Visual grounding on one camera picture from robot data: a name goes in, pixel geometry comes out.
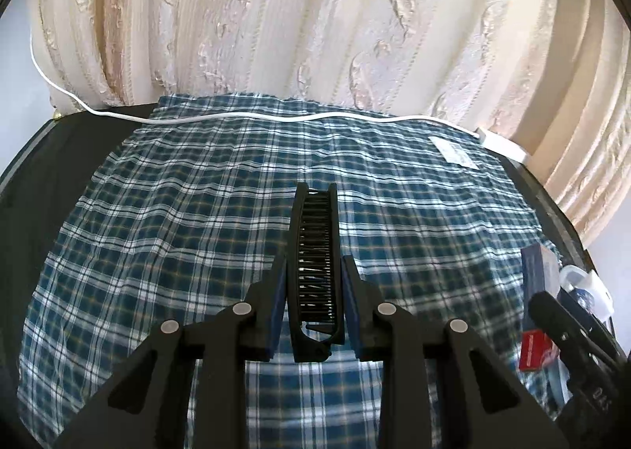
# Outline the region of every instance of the screw head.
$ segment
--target screw head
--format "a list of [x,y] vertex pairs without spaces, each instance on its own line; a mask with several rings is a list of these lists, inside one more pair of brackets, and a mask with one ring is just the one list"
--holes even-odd
[[242,301],[241,303],[237,303],[234,307],[232,307],[232,311],[238,316],[244,316],[252,311],[252,305],[250,305],[249,303],[245,303],[245,301]]
[[469,325],[462,319],[453,319],[449,323],[449,328],[456,333],[465,333],[469,329]]
[[392,303],[379,303],[377,311],[384,316],[391,316],[396,312],[396,305]]
[[175,333],[179,327],[180,323],[175,319],[168,319],[160,325],[160,330],[162,333]]

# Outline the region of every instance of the wall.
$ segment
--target wall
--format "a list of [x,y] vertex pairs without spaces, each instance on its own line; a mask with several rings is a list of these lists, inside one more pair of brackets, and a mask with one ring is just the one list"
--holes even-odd
[[0,17],[0,173],[53,113],[31,62],[29,35],[26,0],[11,0]]
[[623,201],[609,224],[589,246],[598,275],[613,297],[614,328],[622,348],[631,351],[631,194]]

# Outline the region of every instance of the red box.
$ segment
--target red box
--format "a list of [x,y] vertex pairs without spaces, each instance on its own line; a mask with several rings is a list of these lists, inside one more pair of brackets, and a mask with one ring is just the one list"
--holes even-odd
[[541,330],[528,330],[521,336],[520,371],[538,371],[558,357],[558,348]]

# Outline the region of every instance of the cream curtain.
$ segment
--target cream curtain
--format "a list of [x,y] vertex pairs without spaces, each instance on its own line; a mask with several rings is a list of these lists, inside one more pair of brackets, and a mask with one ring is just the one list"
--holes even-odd
[[631,183],[611,0],[32,0],[32,24],[45,73],[94,107],[256,91],[491,129],[587,244]]

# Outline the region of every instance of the white plastic object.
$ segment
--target white plastic object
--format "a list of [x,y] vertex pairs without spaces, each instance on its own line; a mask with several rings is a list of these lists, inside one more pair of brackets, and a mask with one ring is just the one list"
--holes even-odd
[[559,273],[559,281],[561,282],[561,287],[563,287],[568,293],[571,293],[573,288],[576,287],[580,281],[587,278],[588,273],[583,271],[578,266],[564,266]]
[[509,159],[516,160],[521,164],[525,164],[528,161],[530,155],[522,147],[514,143],[513,141],[506,139],[495,132],[491,132],[487,129],[478,127],[476,132],[480,136],[480,144],[488,150],[500,154]]
[[595,271],[590,271],[575,287],[594,296],[594,315],[601,322],[607,321],[613,315],[613,298]]
[[548,381],[556,404],[562,407],[570,398],[572,393],[567,389],[567,380],[570,379],[570,373],[561,358],[557,358],[550,366],[546,367]]

